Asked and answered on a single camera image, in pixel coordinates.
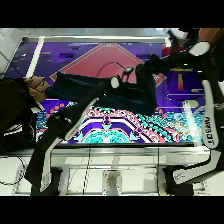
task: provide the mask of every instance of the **white tape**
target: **white tape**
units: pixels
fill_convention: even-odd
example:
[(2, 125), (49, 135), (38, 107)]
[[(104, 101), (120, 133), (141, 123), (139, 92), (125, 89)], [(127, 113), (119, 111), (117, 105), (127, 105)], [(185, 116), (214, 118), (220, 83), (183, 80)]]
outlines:
[(39, 56), (40, 56), (41, 49), (44, 45), (44, 38), (45, 38), (45, 36), (39, 37), (39, 41), (38, 41), (37, 47), (34, 51), (33, 58), (32, 58), (32, 61), (30, 63), (30, 67), (29, 67), (29, 69), (26, 73), (26, 78), (30, 78), (30, 77), (33, 76), (34, 70), (36, 68), (36, 65), (37, 65), (37, 62), (38, 62), (38, 59), (39, 59)]

